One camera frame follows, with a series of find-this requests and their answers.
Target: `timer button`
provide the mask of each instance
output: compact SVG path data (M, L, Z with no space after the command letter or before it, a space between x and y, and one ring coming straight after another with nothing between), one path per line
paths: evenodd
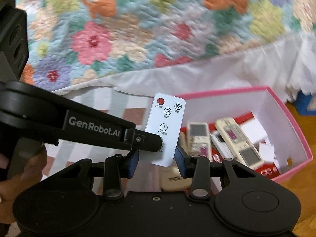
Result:
M163 105L163 104L165 103L165 100L164 100L163 98L159 98L159 99L157 100L157 103L158 103L159 105Z
M171 114L171 109L170 108L165 108L165 110L163 111L166 115L170 115Z

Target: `floral quilt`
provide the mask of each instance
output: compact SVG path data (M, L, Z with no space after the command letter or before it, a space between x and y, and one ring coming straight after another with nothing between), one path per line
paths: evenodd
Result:
M24 81L54 91L264 45L316 26L316 0L16 0Z

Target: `black mount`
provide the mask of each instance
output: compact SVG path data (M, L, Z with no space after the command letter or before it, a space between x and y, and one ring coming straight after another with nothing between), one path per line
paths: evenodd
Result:
M301 205L292 192L234 160L212 163L188 157L181 147L176 153L179 168L190 160L182 175L193 177L189 195L129 192L124 197L120 179L132 177L127 168L137 164L137 150L104 163L83 159L17 197L19 237L294 236ZM91 191L93 178L102 176L98 196ZM211 195L210 176L221 176L217 195Z
M0 145L6 147L4 155L10 161L21 137L53 145L63 139L120 150L157 152L162 147L159 135L137 130L132 122L17 81L0 83L0 126ZM38 149L29 152L32 156ZM0 169L0 180L7 179L10 166Z

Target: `pink flower pattern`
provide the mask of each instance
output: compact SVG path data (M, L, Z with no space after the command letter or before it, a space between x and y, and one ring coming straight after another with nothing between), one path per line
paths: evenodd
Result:
M105 61L112 50L110 32L93 21L88 21L84 30L72 36L72 49L78 52L78 61L91 65L95 60Z

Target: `beige remote control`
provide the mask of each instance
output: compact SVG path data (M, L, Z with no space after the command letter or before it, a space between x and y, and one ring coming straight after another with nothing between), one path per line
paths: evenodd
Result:
M264 164L258 150L234 119L219 119L215 122L215 127L240 163L254 170Z
M186 151L185 134L180 132L178 145ZM171 166L160 168L160 187L164 191L183 191L192 184L192 178L182 178L178 166L173 160Z
M187 123L188 154L212 158L209 124L200 122Z

